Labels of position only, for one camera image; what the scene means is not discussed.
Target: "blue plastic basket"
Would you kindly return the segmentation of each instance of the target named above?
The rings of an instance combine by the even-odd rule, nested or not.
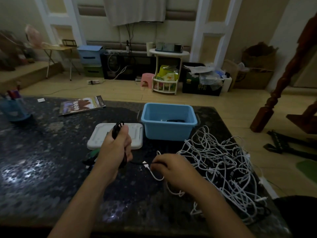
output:
[[[185,120],[167,122],[167,120]],[[197,119],[192,106],[180,104],[146,103],[141,121],[148,139],[184,141],[189,138]]]

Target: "forearm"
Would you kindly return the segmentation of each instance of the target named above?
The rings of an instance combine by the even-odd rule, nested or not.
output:
[[[89,237],[106,186],[106,174],[92,170],[49,234],[49,238]]]
[[[202,180],[193,196],[215,238],[254,237],[218,190],[208,181]]]

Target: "book cover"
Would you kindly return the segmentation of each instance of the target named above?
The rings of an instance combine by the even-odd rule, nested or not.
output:
[[[81,113],[94,109],[103,108],[105,106],[106,105],[103,103],[101,96],[69,100],[61,103],[60,115]]]

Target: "right hand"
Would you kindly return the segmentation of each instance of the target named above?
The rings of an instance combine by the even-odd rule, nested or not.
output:
[[[155,164],[157,161],[165,163],[167,167]],[[198,186],[206,181],[184,156],[178,154],[156,156],[151,164],[151,170],[157,170],[172,186],[191,195],[194,195]]]

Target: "blue pen holder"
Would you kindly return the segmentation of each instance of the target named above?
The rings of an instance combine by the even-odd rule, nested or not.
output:
[[[0,100],[0,110],[10,122],[22,121],[31,116],[25,109],[24,102],[21,98],[15,100]]]

